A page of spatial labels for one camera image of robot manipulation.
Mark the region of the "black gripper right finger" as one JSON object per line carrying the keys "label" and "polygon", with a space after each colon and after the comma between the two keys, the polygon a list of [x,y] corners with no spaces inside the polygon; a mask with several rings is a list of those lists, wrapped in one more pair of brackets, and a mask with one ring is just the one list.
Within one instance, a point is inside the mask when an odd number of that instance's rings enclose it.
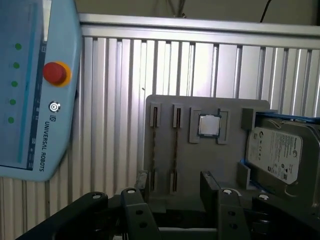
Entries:
{"label": "black gripper right finger", "polygon": [[270,193],[245,198],[218,184],[209,171],[200,173],[200,198],[219,240],[318,240],[320,219]]}

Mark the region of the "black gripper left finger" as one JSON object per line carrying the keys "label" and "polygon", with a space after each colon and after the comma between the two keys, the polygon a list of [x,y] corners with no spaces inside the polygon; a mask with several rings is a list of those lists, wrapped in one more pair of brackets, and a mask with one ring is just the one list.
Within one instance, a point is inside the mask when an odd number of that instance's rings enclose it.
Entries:
{"label": "black gripper left finger", "polygon": [[136,183],[113,197],[89,192],[21,235],[21,240],[160,240],[146,202],[149,173],[138,173]]}

